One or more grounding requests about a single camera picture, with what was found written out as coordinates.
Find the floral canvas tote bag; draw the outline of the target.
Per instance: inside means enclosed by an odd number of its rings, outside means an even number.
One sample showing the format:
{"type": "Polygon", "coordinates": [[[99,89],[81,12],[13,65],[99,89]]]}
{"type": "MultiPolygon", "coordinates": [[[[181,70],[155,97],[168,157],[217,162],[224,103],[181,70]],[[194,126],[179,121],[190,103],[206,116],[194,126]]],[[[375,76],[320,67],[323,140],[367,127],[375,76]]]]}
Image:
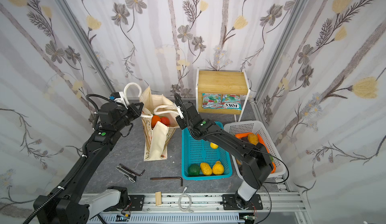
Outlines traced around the floral canvas tote bag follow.
{"type": "Polygon", "coordinates": [[[160,161],[167,159],[167,146],[178,127],[176,117],[178,111],[175,104],[164,95],[154,95],[151,88],[142,90],[137,83],[129,83],[125,86],[123,93],[127,103],[127,91],[130,87],[136,87],[139,90],[139,100],[144,104],[141,120],[145,135],[144,161],[160,161]],[[170,126],[158,122],[154,128],[151,128],[151,119],[154,115],[167,117],[170,120],[170,126]]]}

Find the red tomato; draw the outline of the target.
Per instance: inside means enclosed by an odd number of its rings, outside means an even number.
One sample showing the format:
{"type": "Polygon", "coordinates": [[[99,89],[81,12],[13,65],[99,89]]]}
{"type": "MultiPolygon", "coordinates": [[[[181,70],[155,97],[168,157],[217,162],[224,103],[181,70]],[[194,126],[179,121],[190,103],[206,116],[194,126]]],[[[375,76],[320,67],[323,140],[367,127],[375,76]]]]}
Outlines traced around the red tomato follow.
{"type": "Polygon", "coordinates": [[[170,126],[170,120],[167,117],[161,117],[160,121],[162,124],[164,124],[166,126],[170,126]]]}

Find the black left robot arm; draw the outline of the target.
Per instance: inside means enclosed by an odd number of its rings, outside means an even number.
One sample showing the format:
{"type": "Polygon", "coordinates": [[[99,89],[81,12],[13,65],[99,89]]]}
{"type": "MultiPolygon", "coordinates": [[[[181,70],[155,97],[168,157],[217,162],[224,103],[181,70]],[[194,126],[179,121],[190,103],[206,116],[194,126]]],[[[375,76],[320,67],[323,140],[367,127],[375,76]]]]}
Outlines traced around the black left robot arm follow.
{"type": "Polygon", "coordinates": [[[143,103],[107,102],[97,110],[96,125],[82,146],[82,155],[64,179],[49,195],[39,196],[34,211],[24,221],[37,218],[41,224],[85,224],[91,217],[90,205],[81,204],[82,194],[104,158],[122,136],[121,130],[132,125],[142,113],[143,103]]]}

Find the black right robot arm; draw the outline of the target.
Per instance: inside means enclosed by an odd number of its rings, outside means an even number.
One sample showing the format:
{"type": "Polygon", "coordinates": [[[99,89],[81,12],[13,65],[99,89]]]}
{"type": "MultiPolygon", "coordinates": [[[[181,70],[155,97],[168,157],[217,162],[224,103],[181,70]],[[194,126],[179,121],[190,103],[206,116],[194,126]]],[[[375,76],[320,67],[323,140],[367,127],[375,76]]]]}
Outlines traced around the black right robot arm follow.
{"type": "Polygon", "coordinates": [[[175,106],[179,112],[176,121],[181,129],[188,129],[196,140],[215,143],[242,163],[243,182],[235,193],[234,202],[240,209],[246,209],[257,190],[263,186],[273,171],[271,154],[266,147],[258,143],[253,145],[226,132],[210,119],[203,119],[195,105],[181,99],[175,93],[175,106]]]}

